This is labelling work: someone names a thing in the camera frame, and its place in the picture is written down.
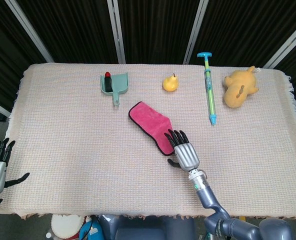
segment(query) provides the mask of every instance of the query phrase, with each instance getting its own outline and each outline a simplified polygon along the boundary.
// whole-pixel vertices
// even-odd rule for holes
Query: green dustpan
[[[128,73],[111,75],[111,88],[112,91],[107,92],[105,87],[105,76],[100,76],[101,91],[105,95],[112,96],[113,104],[119,106],[119,94],[124,94],[128,90]]]

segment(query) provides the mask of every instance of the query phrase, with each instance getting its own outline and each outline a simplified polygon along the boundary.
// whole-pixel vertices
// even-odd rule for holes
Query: floor
[[[0,122],[0,140],[4,139],[8,127],[7,122]],[[205,232],[203,217],[196,218],[196,231],[198,236]],[[247,222],[258,226],[260,219],[247,218]],[[18,215],[0,214],[0,240],[45,240],[46,233],[51,227],[51,215],[33,215],[26,220]],[[296,240],[296,219],[287,219]]]

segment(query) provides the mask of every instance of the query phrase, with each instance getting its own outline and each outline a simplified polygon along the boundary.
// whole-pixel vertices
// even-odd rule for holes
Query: toy pear
[[[231,76],[224,78],[224,84],[228,87],[224,94],[225,103],[231,108],[239,108],[248,94],[258,92],[256,87],[256,77],[253,74],[255,66],[251,66],[246,71],[234,71]]]
[[[175,76],[175,74],[171,75],[170,77],[165,78],[165,80],[163,81],[163,88],[167,91],[167,92],[173,92],[178,88],[178,79]]]

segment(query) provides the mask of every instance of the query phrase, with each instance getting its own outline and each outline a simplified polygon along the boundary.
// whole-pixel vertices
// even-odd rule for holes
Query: pink towel
[[[162,154],[170,156],[174,149],[165,133],[172,128],[170,119],[140,101],[129,111],[130,119],[140,127],[144,133],[151,137]]]

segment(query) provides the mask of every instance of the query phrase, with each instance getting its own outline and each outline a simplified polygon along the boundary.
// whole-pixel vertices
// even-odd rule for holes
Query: beige tablecloth
[[[21,80],[7,137],[16,140],[0,213],[209,215],[188,174],[172,168],[128,111],[143,101],[169,117],[195,147],[219,202],[233,216],[296,217],[296,102],[278,70],[256,73],[259,92],[231,109],[223,80],[235,67],[210,67],[217,125],[211,126],[204,68],[197,65],[32,65]],[[113,106],[100,75],[128,72]],[[162,89],[175,73],[179,87]]]

